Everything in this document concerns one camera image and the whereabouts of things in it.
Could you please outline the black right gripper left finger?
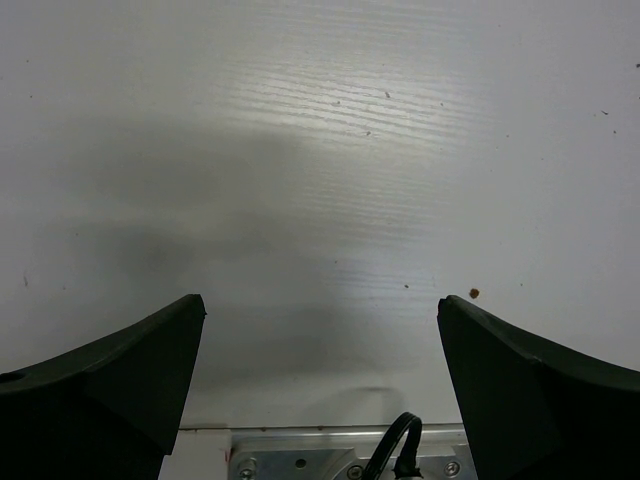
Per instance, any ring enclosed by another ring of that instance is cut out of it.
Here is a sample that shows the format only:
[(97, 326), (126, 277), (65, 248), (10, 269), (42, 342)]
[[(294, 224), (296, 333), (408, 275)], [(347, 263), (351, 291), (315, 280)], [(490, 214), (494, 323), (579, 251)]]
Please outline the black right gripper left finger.
[(186, 295), (1, 376), (4, 479), (156, 479), (176, 443), (206, 311)]

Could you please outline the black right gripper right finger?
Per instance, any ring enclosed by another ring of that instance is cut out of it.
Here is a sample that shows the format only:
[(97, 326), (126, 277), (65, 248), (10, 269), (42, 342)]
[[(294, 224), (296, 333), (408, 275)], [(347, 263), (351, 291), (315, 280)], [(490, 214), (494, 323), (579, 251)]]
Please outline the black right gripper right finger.
[(638, 478), (638, 372), (454, 295), (437, 324), (478, 478)]

